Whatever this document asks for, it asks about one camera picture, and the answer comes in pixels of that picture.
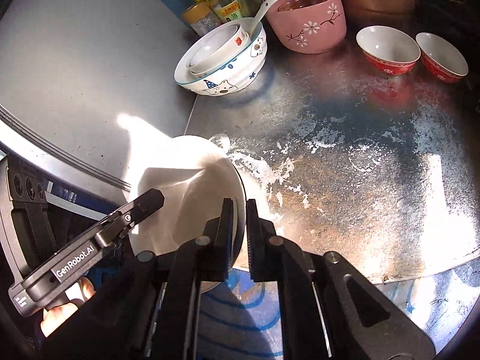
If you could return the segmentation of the person's left hand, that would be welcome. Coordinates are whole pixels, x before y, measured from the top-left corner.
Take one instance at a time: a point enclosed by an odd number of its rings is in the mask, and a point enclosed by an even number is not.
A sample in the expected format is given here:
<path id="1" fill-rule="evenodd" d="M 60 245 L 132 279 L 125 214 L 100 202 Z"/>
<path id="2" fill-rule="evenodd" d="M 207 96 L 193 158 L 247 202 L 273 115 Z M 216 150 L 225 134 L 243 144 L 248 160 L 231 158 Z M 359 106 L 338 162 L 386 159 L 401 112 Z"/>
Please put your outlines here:
<path id="1" fill-rule="evenodd" d="M 95 295 L 95 288 L 90 280 L 82 277 L 68 291 L 73 295 L 71 301 L 50 310 L 43 310 L 43 320 L 40 323 L 41 333 L 44 337 L 51 335 L 61 324 L 70 318 L 80 306 Z"/>

